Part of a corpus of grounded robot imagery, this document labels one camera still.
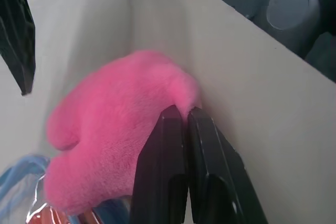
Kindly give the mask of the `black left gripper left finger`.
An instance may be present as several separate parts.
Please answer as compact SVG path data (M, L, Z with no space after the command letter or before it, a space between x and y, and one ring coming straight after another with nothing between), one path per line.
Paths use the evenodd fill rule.
M183 224L187 201L184 124L176 106L163 110L136 165L129 224Z

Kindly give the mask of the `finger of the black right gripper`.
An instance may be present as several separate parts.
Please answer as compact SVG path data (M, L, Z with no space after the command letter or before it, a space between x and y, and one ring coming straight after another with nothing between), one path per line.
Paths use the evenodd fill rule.
M0 55L22 96L30 94L36 69L35 24L27 0L0 0Z

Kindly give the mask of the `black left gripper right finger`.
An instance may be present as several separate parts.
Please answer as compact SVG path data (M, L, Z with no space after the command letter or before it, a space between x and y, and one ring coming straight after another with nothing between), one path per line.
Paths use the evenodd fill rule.
M200 108L187 119L194 224L268 224L241 156L214 120Z

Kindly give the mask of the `pink plush cloth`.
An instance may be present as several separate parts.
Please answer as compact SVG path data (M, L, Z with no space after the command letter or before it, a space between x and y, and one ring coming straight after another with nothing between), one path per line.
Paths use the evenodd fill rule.
M196 80L158 51L118 58L83 79L52 111L58 150L44 178L46 201L69 215L130 196L137 159L163 110L182 118L200 105Z

